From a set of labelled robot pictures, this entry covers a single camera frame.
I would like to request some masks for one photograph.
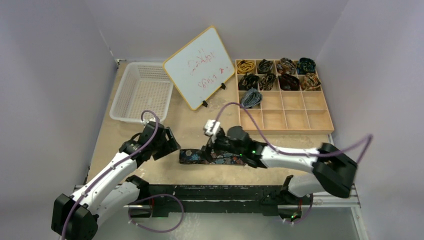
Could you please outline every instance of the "whiteboard frame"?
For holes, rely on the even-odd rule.
[[[181,93],[180,89],[178,88],[177,84],[174,82],[174,80],[172,79],[172,77],[170,76],[170,74],[168,73],[168,71],[165,69],[165,64],[172,59],[175,55],[177,55],[179,52],[181,52],[183,49],[185,49],[188,45],[190,45],[194,40],[196,40],[197,38],[199,38],[200,36],[202,36],[206,31],[208,31],[209,29],[215,29],[216,34],[218,35],[219,40],[221,41],[221,44],[224,48],[224,51],[226,53],[226,55],[228,56],[229,61],[231,62],[232,65],[232,74],[223,82],[223,84],[225,84],[230,78],[232,78],[234,76],[234,74],[236,73],[236,68],[233,65],[233,61],[230,58],[230,55],[228,55],[227,49],[224,46],[223,40],[221,39],[220,35],[218,34],[217,29],[211,25],[208,28],[206,28],[204,31],[202,31],[199,35],[197,35],[195,38],[193,38],[191,41],[189,41],[186,45],[184,45],[182,48],[180,48],[176,53],[172,54],[170,57],[168,57],[168,59],[166,59],[163,64],[162,64],[162,68],[165,71],[165,73],[168,75],[169,79],[171,79],[172,83],[174,84],[175,88],[178,90],[179,94],[182,96],[182,98],[184,99],[184,101],[187,103],[188,107],[195,111],[197,110],[200,106],[202,106],[202,102],[196,107],[196,108],[192,108],[189,104],[189,101],[187,101],[187,99],[184,97],[184,95]],[[219,86],[217,89],[215,89],[204,101],[208,100],[214,93],[216,93],[219,89],[221,88],[221,86]]]

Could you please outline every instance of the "wooden compartment tray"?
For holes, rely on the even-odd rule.
[[[255,63],[253,74],[258,74],[258,63],[261,59],[244,59]],[[262,102],[247,111],[251,114],[258,127],[265,134],[330,134],[334,131],[333,122],[327,107],[326,99],[322,87],[314,91],[285,91],[281,90],[278,81],[279,74],[276,65],[280,60],[268,59],[273,61],[272,72],[277,75],[275,83],[271,90],[258,90],[262,93]],[[237,89],[238,83],[244,74],[236,70]],[[300,81],[305,75],[293,74]],[[244,96],[246,91],[238,91],[238,102]],[[243,109],[239,110],[240,126],[250,134],[257,134],[258,130],[251,121],[248,114]]]

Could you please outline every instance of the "white plastic basket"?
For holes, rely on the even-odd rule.
[[[109,115],[114,120],[140,123],[143,110],[153,111],[162,123],[167,117],[173,83],[160,62],[132,62],[123,72]],[[153,116],[146,113],[144,119]]]

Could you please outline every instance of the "wooden table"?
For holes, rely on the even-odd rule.
[[[107,111],[101,124],[97,144],[94,150],[88,181],[100,172],[115,156],[123,142],[132,135],[143,131],[141,124],[125,123],[113,120],[109,116],[112,101],[128,62],[121,62],[117,71]],[[220,108],[228,102],[237,102],[235,77],[226,83],[226,90],[218,90],[210,99],[208,107],[201,106],[196,111],[189,109],[187,103],[174,88],[167,117],[164,121],[170,127],[177,142],[183,149],[200,149],[208,138],[203,135],[203,126],[208,119],[215,119]],[[225,109],[219,121],[227,131],[238,125],[238,106]],[[251,135],[261,141],[260,135]],[[267,135],[269,141],[280,147],[313,148],[328,142],[328,136],[318,135]],[[213,184],[213,185],[281,185],[288,175],[304,174],[301,171],[286,168],[252,168],[235,165],[185,165],[179,163],[179,151],[175,151],[159,160],[143,163],[135,174],[151,184]]]

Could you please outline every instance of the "gray wall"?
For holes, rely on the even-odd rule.
[[[113,55],[164,60],[214,25],[232,59],[316,58],[348,0],[86,0]]]
[[[57,239],[87,173],[115,62],[83,0],[0,2],[0,239]]]
[[[424,2],[350,0],[317,64],[336,132],[375,139],[356,176],[372,240],[424,235]]]

